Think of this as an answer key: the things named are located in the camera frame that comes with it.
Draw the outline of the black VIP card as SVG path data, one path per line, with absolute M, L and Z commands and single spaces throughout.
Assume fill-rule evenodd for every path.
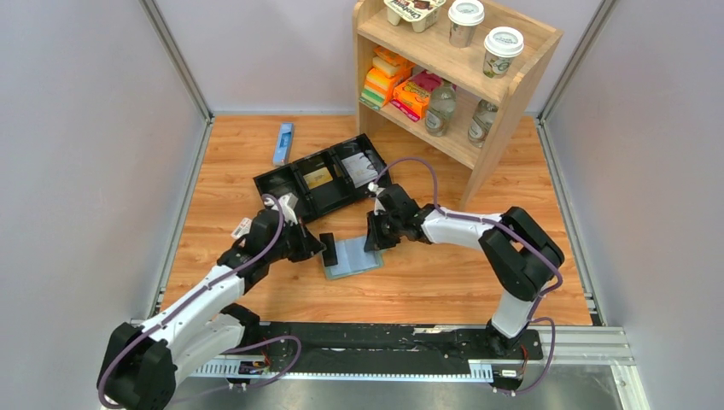
M 323 266 L 336 266 L 338 264 L 338 256 L 334 234 L 332 232 L 321 233 L 319 240 L 324 245 L 324 250 L 322 251 Z

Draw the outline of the teal leather card holder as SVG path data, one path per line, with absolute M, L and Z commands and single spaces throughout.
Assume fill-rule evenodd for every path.
M 363 272 L 369 272 L 383 266 L 382 252 L 365 252 L 365 236 L 336 240 L 338 264 L 324 267 L 328 280 L 345 278 Z

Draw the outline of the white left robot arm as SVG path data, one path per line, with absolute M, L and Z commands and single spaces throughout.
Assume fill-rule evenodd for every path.
M 272 264 L 306 261 L 324 245 L 295 213 L 293 193 L 262 196 L 248 230 L 203 279 L 167 309 L 139 325 L 124 322 L 109 340 L 96 382 L 107 409 L 163 409 L 176 388 L 215 356 L 253 353 L 261 332 L 256 315 L 237 304 Z

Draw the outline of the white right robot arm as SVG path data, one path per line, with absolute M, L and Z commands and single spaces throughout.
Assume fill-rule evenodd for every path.
M 522 343 L 546 284 L 563 264 L 562 250 L 519 207 L 502 214 L 456 213 L 411 199 L 398 184 L 386 188 L 368 185 L 375 207 L 367 214 L 365 250 L 391 249 L 403 238 L 426 244 L 450 244 L 481 251 L 503 288 L 499 305 L 489 320 L 489 350 L 505 358 Z

